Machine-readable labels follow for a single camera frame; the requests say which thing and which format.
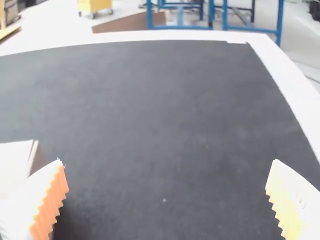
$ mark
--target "metal leg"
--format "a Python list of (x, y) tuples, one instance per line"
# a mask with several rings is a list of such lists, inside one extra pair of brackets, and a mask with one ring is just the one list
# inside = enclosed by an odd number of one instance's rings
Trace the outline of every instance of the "metal leg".
[(256, 12), (256, 0), (252, 0), (251, 2), (251, 19), (252, 23), (255, 22), (255, 12)]
[(199, 9), (200, 21), (202, 21), (204, 19), (204, 1), (205, 0), (200, 0), (200, 9)]
[(209, 0), (209, 7), (208, 7), (208, 27), (209, 29), (214, 29), (213, 21), (215, 19), (215, 2), (214, 0)]
[(153, 29), (154, 24), (153, 24), (153, 19), (152, 19), (152, 3), (151, 0), (146, 0), (146, 18), (147, 18), (147, 26), (148, 29)]
[(222, 6), (222, 29), (228, 30), (228, 0), (223, 0)]
[(282, 25), (283, 25), (283, 15), (284, 15), (284, 0), (278, 0), (278, 19), (276, 23), (276, 41), (275, 43), (280, 47), (281, 37), (282, 37)]
[(215, 0), (212, 0), (210, 2), (211, 4), (211, 14), (212, 14), (212, 21), (216, 18), (216, 6), (215, 6)]

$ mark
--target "orange serrated edge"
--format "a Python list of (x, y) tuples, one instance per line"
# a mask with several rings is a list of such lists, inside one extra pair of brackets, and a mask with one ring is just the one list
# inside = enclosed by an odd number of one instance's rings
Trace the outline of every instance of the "orange serrated edge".
[(34, 216), (34, 222), (29, 226), (33, 240), (49, 240), (49, 234), (53, 231), (53, 224), (57, 222), (56, 217), (60, 215), (59, 208), (64, 204), (69, 186), (65, 175), (65, 167), (57, 166), (49, 187), (45, 191), (42, 203), (38, 207), (38, 213)]

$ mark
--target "cart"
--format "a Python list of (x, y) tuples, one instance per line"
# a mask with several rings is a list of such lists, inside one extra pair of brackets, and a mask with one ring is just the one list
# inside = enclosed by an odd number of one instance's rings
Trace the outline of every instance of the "cart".
[(104, 9), (109, 9), (109, 14), (113, 14), (112, 0), (77, 0), (78, 14), (81, 17), (82, 12), (89, 13), (90, 19), (97, 17), (97, 12)]

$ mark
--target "caster wheel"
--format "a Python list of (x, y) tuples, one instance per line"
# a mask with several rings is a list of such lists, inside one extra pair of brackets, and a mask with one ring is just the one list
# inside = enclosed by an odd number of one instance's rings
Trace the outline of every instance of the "caster wheel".
[(90, 18), (90, 19), (95, 19), (96, 16), (97, 16), (97, 13), (96, 13), (96, 12), (92, 12), (92, 13), (89, 14), (89, 18)]

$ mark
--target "yellow cart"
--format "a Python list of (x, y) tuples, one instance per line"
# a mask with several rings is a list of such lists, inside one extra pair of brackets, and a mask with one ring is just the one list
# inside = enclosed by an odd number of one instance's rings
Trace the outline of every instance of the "yellow cart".
[(21, 25), (18, 23), (13, 23), (10, 26), (7, 26), (4, 8), (5, 0), (0, 0), (0, 40), (21, 28)]
[(109, 9), (109, 14), (113, 14), (112, 0), (77, 0), (78, 1), (78, 13), (82, 16), (82, 12), (89, 13), (89, 18), (95, 19), (97, 12), (103, 9)]

